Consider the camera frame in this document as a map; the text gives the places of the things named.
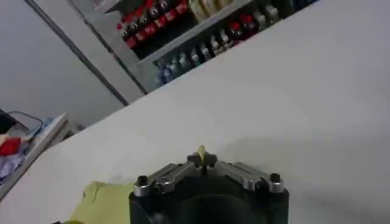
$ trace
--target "blue cloth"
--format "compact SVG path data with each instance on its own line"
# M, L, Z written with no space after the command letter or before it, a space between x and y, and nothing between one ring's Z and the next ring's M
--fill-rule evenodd
M0 184L3 184L7 177L11 176L19 168L24 161L24 157L22 153L0 157Z

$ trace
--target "store shelf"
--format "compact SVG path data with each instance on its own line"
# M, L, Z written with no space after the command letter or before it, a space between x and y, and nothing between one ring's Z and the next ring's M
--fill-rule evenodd
M139 61L136 65L140 65L142 63L153 63L153 61L158 60L165 54L171 52L175 48L179 47L186 41L194 38L196 35L202 33L205 29L211 27L218 21L228 17L233 12L237 11L238 9L244 7L245 5L248 5L253 0L236 0L232 2L230 5L224 7L221 11L219 11L217 14L212 15L211 17L207 18L205 21L202 21L197 26L193 27L189 31L183 33L181 36L177 37L176 39L173 39L171 42L160 48L159 50L151 53L149 56L144 58L143 60Z

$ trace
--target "black screw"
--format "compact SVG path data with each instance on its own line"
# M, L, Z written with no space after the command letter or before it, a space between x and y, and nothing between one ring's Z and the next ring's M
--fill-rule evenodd
M271 182L273 183L280 183L280 175L277 174L277 173L272 173L271 176L270 176L270 180Z
M140 185L140 186L145 186L145 185L147 185L147 176L139 176L139 177L137 178L137 183L138 183L138 185Z

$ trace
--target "red bottle cap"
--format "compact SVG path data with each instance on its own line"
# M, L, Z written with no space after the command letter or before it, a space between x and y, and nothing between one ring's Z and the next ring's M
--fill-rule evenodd
M249 15L249 16L246 16L245 17L245 22L246 23L252 23L254 20L253 16L252 15Z
M230 24L230 27L231 27L233 30L239 30L239 29L241 28L241 26L239 26L239 23L238 23L238 22L231 23L231 24Z

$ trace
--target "dark soda bottle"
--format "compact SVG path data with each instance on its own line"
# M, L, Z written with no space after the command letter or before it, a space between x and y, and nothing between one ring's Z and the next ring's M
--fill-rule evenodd
M168 22L175 20L177 17L175 6L175 0L160 0L161 10L164 13L164 16Z
M160 3L157 0L153 1L152 7L150 7L149 9L149 15L151 16L151 19L153 20L154 24L159 29L165 27L166 18L164 16L164 13L161 10Z

